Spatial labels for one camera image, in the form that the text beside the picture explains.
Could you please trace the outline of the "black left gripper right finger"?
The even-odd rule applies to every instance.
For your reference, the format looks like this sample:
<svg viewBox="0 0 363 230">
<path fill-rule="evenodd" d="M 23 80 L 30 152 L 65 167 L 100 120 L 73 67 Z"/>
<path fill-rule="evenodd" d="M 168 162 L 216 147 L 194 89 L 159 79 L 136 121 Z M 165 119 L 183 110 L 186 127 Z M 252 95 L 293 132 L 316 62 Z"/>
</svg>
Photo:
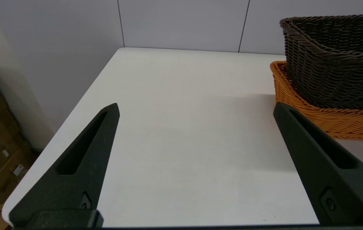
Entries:
<svg viewBox="0 0 363 230">
<path fill-rule="evenodd" d="M 273 116 L 319 223 L 363 226 L 363 162 L 293 107 Z"/>
</svg>

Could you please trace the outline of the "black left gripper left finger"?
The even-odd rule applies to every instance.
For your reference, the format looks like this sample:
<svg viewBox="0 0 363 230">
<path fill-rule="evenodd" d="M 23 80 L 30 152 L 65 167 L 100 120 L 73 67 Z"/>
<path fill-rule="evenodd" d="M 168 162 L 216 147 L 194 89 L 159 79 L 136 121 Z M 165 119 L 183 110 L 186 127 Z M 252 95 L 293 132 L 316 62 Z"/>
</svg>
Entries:
<svg viewBox="0 0 363 230">
<path fill-rule="evenodd" d="M 101 228 L 97 210 L 116 129 L 116 103 L 101 109 L 9 213 L 14 228 Z"/>
</svg>

